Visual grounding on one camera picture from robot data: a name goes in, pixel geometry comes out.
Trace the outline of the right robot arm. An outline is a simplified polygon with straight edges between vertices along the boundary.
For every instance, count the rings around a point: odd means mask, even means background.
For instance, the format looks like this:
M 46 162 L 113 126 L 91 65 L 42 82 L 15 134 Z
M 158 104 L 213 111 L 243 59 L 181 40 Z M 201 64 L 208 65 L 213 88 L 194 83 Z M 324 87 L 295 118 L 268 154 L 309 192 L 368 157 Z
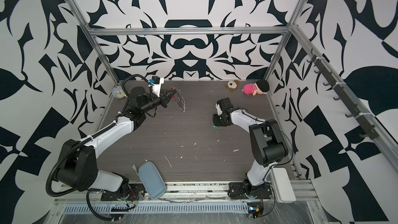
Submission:
M 271 169 L 289 156 L 289 144 L 276 120 L 260 119 L 234 107 L 229 98 L 216 102 L 215 127 L 236 125 L 249 133 L 254 162 L 246 177 L 251 186 L 265 183 Z

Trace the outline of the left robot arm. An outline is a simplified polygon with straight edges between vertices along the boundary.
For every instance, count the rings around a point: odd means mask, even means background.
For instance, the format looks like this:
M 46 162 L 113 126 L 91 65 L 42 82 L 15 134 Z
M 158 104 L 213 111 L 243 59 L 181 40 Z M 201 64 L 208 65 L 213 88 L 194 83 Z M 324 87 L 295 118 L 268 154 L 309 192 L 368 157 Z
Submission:
M 135 87 L 128 94 L 126 103 L 117 118 L 103 129 L 75 141 L 66 141 L 57 163 L 46 181 L 46 193 L 60 197 L 74 191 L 116 192 L 125 195 L 129 180 L 120 174 L 101 171 L 97 167 L 98 157 L 122 137 L 137 130 L 146 120 L 150 110 L 164 108 L 178 89 L 160 90 L 158 95 L 146 92 L 144 87 Z

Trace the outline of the red handled keyring tool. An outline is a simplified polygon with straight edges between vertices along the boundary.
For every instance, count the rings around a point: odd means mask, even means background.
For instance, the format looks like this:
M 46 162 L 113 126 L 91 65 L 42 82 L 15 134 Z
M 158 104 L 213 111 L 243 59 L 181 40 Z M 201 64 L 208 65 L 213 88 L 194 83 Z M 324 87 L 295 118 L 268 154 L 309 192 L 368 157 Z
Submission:
M 179 107 L 179 110 L 184 113 L 186 111 L 186 101 L 181 95 L 181 91 L 175 87 L 171 87 L 171 89 L 175 90 L 173 95 L 173 99 L 175 100 L 176 104 Z

